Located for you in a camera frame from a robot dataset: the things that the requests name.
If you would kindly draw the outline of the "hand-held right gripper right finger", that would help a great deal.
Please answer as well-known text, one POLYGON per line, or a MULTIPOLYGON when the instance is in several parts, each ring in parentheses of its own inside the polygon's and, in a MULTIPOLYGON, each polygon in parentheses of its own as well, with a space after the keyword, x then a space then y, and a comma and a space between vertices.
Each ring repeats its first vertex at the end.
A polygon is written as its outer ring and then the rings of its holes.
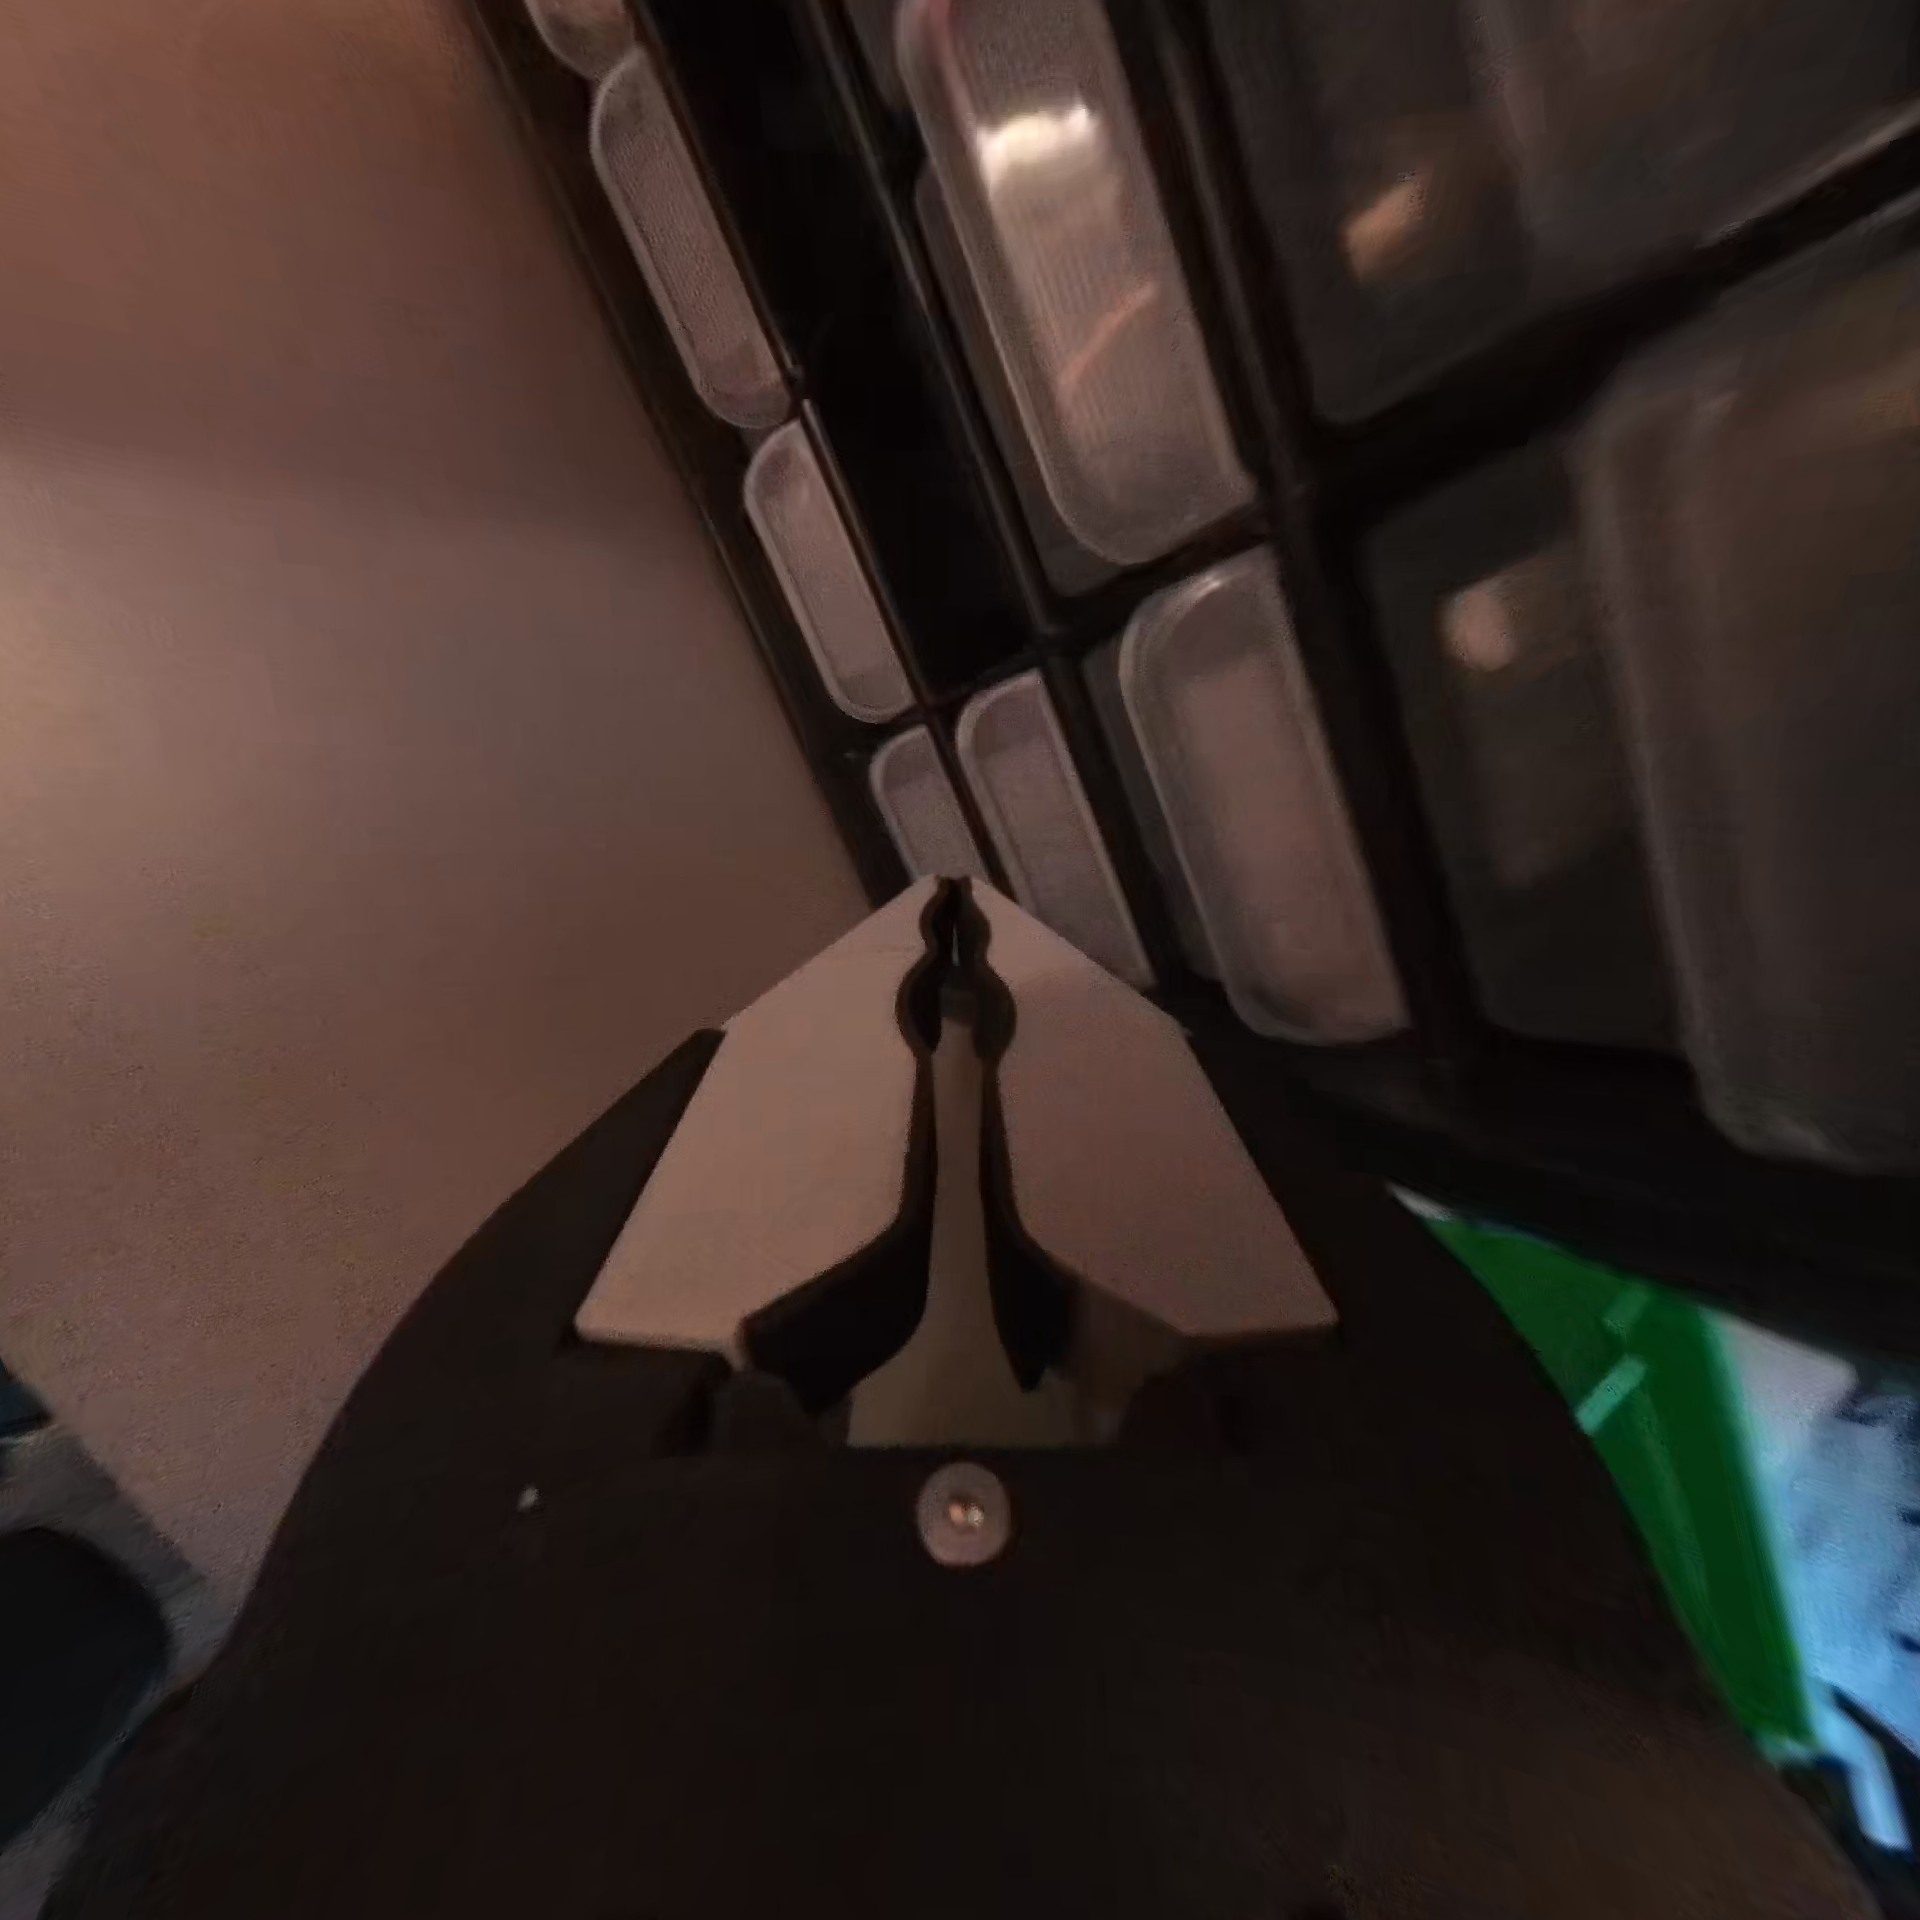
POLYGON ((1025 1387, 1139 1387, 1198 1351, 1321 1338, 1337 1307, 1184 1026, 984 880, 974 995, 993 1318, 1025 1387))

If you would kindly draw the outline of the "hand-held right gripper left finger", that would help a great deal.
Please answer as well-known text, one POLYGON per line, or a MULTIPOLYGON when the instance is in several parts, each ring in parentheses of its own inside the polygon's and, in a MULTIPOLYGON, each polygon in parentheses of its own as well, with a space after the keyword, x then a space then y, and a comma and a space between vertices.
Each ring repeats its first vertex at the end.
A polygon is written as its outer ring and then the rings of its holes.
POLYGON ((956 906, 952 880, 910 884, 722 1026, 579 1307, 585 1341, 714 1356, 808 1411, 901 1353, 928 1296, 956 906))

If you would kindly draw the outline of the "green box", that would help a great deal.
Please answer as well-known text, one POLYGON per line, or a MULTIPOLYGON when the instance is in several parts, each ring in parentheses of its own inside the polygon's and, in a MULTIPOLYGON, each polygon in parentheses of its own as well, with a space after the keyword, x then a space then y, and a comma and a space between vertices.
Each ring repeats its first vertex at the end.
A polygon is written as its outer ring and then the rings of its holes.
POLYGON ((1812 1754, 1808 1667, 1715 1313, 1547 1238, 1395 1193, 1532 1350, 1741 1728, 1773 1759, 1812 1754))

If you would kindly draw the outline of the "printed instruction sheet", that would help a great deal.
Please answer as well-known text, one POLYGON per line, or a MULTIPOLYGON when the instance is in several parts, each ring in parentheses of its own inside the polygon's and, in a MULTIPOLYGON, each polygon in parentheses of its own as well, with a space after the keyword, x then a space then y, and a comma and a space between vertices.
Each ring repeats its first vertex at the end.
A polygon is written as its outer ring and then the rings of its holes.
POLYGON ((1808 1700, 1862 1837, 1917 1859, 1917 1368, 1840 1356, 1720 1313, 1808 1700))

